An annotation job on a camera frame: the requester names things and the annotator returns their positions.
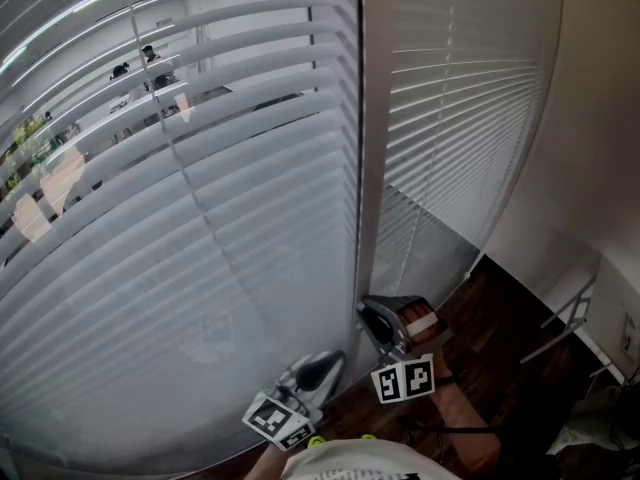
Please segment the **white printed sticker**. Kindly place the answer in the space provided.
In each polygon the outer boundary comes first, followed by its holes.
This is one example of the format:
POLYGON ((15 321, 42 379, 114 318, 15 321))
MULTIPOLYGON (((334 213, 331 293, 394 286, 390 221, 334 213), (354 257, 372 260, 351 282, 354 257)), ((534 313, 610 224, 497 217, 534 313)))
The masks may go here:
POLYGON ((625 314, 620 348, 630 361, 640 360, 640 324, 630 313, 625 314))

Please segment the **white printed t-shirt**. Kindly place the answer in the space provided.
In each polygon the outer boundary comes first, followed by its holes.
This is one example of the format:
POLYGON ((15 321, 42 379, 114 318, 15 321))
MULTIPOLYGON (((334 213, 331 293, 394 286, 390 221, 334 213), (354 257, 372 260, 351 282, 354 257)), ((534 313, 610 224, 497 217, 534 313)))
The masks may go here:
POLYGON ((407 445, 381 439, 332 440, 287 462, 281 480, 461 480, 407 445))

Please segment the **person's left forearm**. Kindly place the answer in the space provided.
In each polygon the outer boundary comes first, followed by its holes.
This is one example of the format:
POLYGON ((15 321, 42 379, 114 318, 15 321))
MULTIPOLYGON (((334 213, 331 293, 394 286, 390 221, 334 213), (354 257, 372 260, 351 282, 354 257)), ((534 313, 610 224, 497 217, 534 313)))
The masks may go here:
POLYGON ((244 480, 281 480, 289 454, 269 444, 244 480))

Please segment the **grey window mullion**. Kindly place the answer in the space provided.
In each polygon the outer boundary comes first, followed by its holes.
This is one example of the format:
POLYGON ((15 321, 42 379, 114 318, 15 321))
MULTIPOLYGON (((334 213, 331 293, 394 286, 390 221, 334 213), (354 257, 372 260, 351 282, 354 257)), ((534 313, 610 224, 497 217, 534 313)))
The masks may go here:
POLYGON ((359 23, 361 115, 355 303, 370 292, 373 282, 389 137, 392 0, 360 0, 359 23))

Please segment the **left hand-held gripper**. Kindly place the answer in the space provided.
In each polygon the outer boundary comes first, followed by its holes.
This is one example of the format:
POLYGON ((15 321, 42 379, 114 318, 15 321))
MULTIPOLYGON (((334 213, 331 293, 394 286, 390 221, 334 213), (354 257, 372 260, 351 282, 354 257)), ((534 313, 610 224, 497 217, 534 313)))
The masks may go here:
POLYGON ((303 356, 287 367, 281 383, 257 393, 242 422, 279 450, 291 450, 315 432, 320 408, 334 394, 345 367, 341 351, 303 356))

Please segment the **white folding table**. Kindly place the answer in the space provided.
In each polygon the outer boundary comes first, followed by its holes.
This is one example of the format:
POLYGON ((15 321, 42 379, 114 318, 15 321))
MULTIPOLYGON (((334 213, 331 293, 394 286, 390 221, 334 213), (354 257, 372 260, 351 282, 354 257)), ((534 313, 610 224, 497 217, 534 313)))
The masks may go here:
POLYGON ((562 331, 550 341, 524 356, 521 364, 545 354, 563 340, 577 336, 593 352, 602 366, 622 384, 640 382, 640 360, 630 361, 621 352, 625 314, 640 324, 640 291, 605 257, 598 268, 571 273, 547 297, 552 313, 542 329, 560 322, 562 331))

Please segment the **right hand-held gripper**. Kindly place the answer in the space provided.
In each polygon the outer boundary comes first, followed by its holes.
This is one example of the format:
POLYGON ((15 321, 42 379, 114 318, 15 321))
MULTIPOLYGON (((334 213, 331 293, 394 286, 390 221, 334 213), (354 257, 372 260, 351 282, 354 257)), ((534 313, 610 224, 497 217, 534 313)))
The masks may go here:
POLYGON ((363 325, 379 354, 379 364, 371 372, 378 400, 391 404, 419 398, 435 391, 434 354, 415 355, 399 315, 415 305, 431 309, 419 295, 367 295, 358 310, 363 325))

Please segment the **person's right forearm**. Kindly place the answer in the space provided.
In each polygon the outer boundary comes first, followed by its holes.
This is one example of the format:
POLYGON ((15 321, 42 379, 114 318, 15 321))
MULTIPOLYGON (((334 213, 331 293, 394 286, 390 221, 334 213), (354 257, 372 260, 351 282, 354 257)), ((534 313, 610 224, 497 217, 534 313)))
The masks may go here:
POLYGON ((430 395, 445 427, 473 428, 480 432, 449 433, 453 448, 469 473, 489 474, 495 471, 501 453, 498 437, 455 383, 438 387, 430 395))

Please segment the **grey fabric bag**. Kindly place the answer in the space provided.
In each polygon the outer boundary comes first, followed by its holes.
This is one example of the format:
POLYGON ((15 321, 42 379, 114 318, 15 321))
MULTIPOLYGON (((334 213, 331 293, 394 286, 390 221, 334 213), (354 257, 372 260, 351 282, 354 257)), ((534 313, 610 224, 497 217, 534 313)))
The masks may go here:
POLYGON ((610 386, 578 401, 547 454, 584 444, 614 452, 640 447, 640 383, 610 386))

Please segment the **person's right hand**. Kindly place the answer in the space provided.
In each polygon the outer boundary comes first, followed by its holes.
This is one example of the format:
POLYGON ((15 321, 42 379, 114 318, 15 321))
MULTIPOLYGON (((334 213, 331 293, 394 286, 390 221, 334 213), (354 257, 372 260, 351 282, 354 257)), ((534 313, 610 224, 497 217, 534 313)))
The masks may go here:
POLYGON ((435 353, 441 348, 443 320, 426 304, 411 304, 400 313, 415 355, 435 353))

